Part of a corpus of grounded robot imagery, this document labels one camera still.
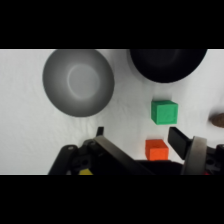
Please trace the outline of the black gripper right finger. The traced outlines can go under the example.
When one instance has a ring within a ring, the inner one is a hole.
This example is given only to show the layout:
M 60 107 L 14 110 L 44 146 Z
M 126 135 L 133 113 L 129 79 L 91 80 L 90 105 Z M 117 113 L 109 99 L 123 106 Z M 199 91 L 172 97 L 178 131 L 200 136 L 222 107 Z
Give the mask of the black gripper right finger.
M 224 175 L 224 144 L 211 148 L 205 138 L 189 139 L 176 127 L 169 129 L 168 143 L 184 161 L 183 175 Z

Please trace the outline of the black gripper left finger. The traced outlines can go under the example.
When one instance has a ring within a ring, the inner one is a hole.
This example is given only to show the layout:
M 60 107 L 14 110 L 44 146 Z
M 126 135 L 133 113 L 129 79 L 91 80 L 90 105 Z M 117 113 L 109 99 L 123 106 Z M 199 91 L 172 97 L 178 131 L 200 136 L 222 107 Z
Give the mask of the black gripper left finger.
M 99 126 L 94 138 L 82 145 L 81 167 L 95 175 L 153 175 L 153 172 L 134 160 L 104 136 Z

